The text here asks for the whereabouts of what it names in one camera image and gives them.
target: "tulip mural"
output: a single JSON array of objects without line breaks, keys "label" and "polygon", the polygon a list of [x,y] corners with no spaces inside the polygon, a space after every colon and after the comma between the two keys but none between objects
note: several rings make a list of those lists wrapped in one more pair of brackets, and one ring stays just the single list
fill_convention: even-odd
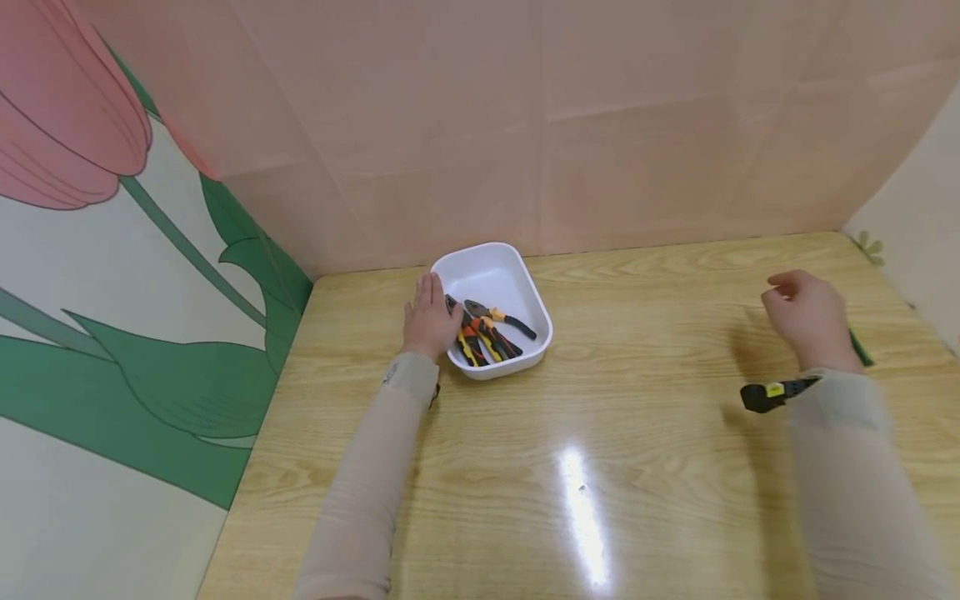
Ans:
[{"label": "tulip mural", "polygon": [[[134,202],[209,285],[263,327],[264,349],[151,339],[65,306],[77,324],[71,326],[0,281],[0,319],[48,342],[0,336],[0,417],[227,508],[311,283],[184,136],[164,125],[147,92],[70,2],[12,4],[0,19],[0,202],[56,211]],[[227,245],[220,262],[240,267],[259,284],[263,312],[140,184],[152,127],[166,127],[197,168],[205,207]],[[124,440],[102,435],[110,422],[128,431]]]}]

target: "beige sleeve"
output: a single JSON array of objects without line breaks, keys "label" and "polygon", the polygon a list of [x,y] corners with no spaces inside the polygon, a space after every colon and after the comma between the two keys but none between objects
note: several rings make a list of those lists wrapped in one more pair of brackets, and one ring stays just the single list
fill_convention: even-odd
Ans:
[{"label": "beige sleeve", "polygon": [[387,370],[326,493],[294,600],[387,597],[396,512],[438,371],[412,353]]},{"label": "beige sleeve", "polygon": [[866,375],[822,379],[791,400],[800,521],[820,598],[955,598],[937,541]]}]

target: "yellow label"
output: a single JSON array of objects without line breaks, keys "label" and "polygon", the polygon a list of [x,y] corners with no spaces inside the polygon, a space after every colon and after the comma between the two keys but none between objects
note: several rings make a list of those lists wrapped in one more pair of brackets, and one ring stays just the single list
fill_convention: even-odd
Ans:
[{"label": "yellow label", "polygon": [[783,388],[783,384],[778,381],[768,383],[765,387],[767,389],[767,397],[777,397],[786,394],[786,389]]}]

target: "wooden table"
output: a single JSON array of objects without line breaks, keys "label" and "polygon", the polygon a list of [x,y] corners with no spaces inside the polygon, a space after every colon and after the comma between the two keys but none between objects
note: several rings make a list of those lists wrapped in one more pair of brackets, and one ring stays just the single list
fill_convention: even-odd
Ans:
[{"label": "wooden table", "polygon": [[[847,296],[900,456],[960,574],[960,365],[839,233],[531,258],[556,335],[537,367],[448,364],[394,548],[394,598],[812,598],[765,278]],[[320,279],[200,594],[289,597],[321,498],[399,346],[418,270]]]}]

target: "green stem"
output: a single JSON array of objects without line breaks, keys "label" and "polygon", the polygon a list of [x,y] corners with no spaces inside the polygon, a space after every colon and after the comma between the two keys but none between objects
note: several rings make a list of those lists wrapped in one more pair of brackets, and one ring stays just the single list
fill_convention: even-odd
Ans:
[{"label": "green stem", "polygon": [[0,317],[64,348],[104,360],[113,360],[107,351],[90,336],[54,319],[42,310],[33,308],[2,287],[0,287]]},{"label": "green stem", "polygon": [[263,316],[263,313],[258,311],[256,306],[250,304],[240,292],[237,292],[236,289],[230,285],[230,282],[227,281],[224,276],[220,275],[220,272],[217,271],[213,265],[207,262],[204,256],[200,254],[200,251],[197,250],[197,247],[180,232],[177,226],[174,225],[174,222],[170,220],[170,217],[156,205],[154,199],[150,197],[147,190],[143,189],[139,181],[132,177],[121,177],[120,183],[124,186],[124,189],[133,196],[133,200],[143,209],[147,217],[154,222],[156,228],[167,236],[170,243],[183,254],[184,258],[190,261],[190,264],[193,265],[202,276],[206,277],[207,281],[213,284],[213,287],[220,290],[220,293],[233,302],[233,305],[243,311],[245,315],[253,319],[264,329],[267,328],[267,318]]}]

